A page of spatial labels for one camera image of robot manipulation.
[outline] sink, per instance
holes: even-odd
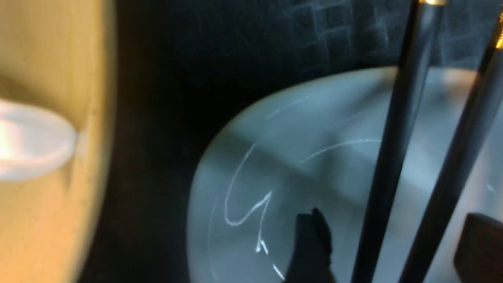
[[[332,231],[332,271],[338,282],[350,281],[395,73],[360,70],[285,89],[215,137],[191,189],[193,283],[281,282],[295,216],[313,207]],[[399,278],[474,76],[429,72],[373,282]],[[502,119],[500,111],[426,282],[459,281],[453,256],[467,213],[503,220]]]

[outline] black handle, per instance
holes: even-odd
[[[370,283],[374,275],[445,4],[445,0],[421,0],[415,1],[410,9],[365,212],[353,283]]]
[[[400,282],[423,282],[503,99],[499,23],[466,102]]]

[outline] white porcelain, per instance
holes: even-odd
[[[48,174],[75,151],[75,129],[45,109],[0,99],[0,181]]]
[[[395,68],[304,83],[251,105],[214,139],[194,177],[191,280],[281,282],[294,221],[316,206],[332,231],[332,270],[349,282]],[[431,69],[374,282],[397,282],[474,72]],[[457,282],[453,254],[468,212],[503,220],[503,117],[476,162],[426,282]]]

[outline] tile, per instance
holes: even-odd
[[[311,7],[302,7],[290,12],[293,36],[297,45],[311,43],[318,36],[314,29],[314,18]]]
[[[297,64],[300,68],[309,68],[328,63],[328,53],[325,41],[319,41],[303,46],[295,51]]]
[[[403,15],[407,18],[412,1],[404,0],[374,0],[378,18]]]
[[[472,34],[468,10],[465,5],[447,5],[444,17],[449,36],[458,37]]]
[[[376,25],[375,6],[371,0],[351,0],[351,12],[354,29],[364,30]]]
[[[350,0],[318,0],[318,6],[321,8],[326,8],[330,6],[349,4]]]
[[[342,3],[314,12],[318,33],[351,25],[351,11],[348,3]]]
[[[330,61],[337,62],[351,58],[351,43],[347,29],[336,30],[325,35],[326,47]]]
[[[329,69],[326,66],[317,66],[313,68],[304,69],[302,72],[302,78],[304,81],[310,81],[328,76]]]
[[[385,25],[365,31],[358,31],[352,35],[355,51],[361,54],[381,51],[388,47],[388,34]]]
[[[479,54],[480,42],[476,36],[450,39],[442,43],[446,62],[475,59]]]

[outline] black rod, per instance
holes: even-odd
[[[399,282],[420,283],[425,279],[502,99],[503,28],[499,22],[465,104]]]
[[[374,276],[446,4],[447,0],[412,2],[352,283],[370,283]]]

